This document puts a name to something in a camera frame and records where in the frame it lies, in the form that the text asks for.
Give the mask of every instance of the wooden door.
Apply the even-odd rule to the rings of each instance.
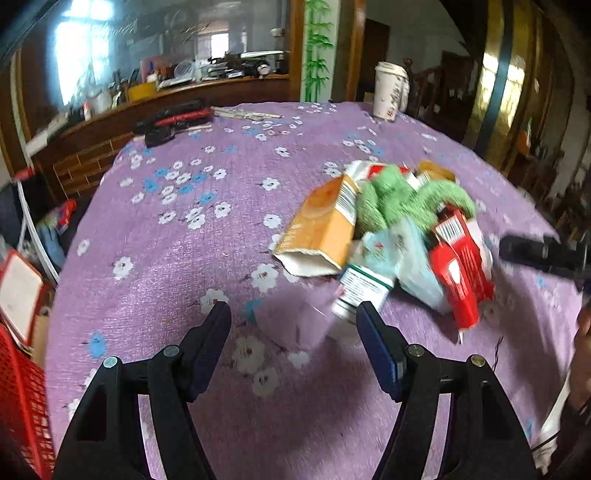
[[[375,68],[379,61],[386,60],[390,27],[380,22],[365,20],[363,50],[361,52],[361,71],[357,88],[358,102],[363,101],[365,92],[373,92],[375,88]]]

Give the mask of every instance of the metal screw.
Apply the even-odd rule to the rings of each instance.
[[[484,367],[486,365],[486,360],[482,355],[472,355],[470,357],[470,362],[472,362],[477,367]]]
[[[115,365],[117,365],[117,357],[115,357],[115,356],[108,356],[103,361],[103,365],[105,366],[105,368],[112,368],[112,367],[114,367]]]
[[[425,354],[425,349],[419,344],[413,343],[408,346],[408,353],[412,356],[423,356]]]
[[[164,356],[177,356],[181,349],[178,345],[168,345],[164,349]]]

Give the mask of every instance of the bamboo decal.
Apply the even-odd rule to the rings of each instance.
[[[333,24],[323,21],[330,12],[326,0],[306,0],[308,12],[307,41],[306,41],[306,78],[304,80],[304,100],[306,102],[317,102],[320,90],[327,80],[330,79],[326,60],[323,51],[335,46],[330,42],[326,34],[330,34]]]

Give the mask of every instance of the red crate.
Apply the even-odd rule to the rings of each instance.
[[[50,480],[56,459],[47,415],[45,374],[17,349],[4,325],[0,325],[0,424],[12,433],[37,475]]]

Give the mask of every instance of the green plush toy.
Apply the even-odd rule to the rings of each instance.
[[[438,223],[437,206],[441,202],[460,207],[466,218],[476,216],[474,202],[452,181],[432,180],[414,190],[400,169],[390,165],[361,189],[356,206],[357,227],[362,232],[379,232],[408,215],[427,232]]]

